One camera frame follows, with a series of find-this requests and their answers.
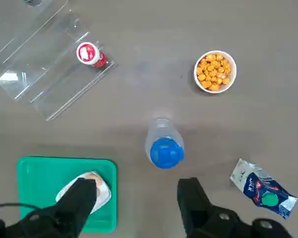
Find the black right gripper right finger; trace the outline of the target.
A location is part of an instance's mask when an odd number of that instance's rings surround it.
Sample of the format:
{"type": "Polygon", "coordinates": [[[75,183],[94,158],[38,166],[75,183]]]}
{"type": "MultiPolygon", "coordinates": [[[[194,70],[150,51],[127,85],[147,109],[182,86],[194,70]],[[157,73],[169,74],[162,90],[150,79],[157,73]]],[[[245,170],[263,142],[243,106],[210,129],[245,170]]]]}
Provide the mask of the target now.
{"type": "Polygon", "coordinates": [[[280,223],[265,218],[243,222],[232,210],[210,202],[197,178],[177,184],[177,202],[188,238],[291,238],[280,223]]]}

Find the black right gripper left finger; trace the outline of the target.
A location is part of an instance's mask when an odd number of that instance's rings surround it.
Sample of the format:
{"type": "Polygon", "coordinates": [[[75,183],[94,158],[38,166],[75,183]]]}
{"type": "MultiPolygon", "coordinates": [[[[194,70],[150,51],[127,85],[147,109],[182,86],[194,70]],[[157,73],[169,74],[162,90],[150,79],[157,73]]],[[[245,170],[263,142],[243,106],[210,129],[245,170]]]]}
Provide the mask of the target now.
{"type": "Polygon", "coordinates": [[[96,201],[96,180],[78,178],[53,206],[2,203],[0,208],[26,207],[32,211],[10,226],[0,219],[0,238],[77,238],[96,201]]]}

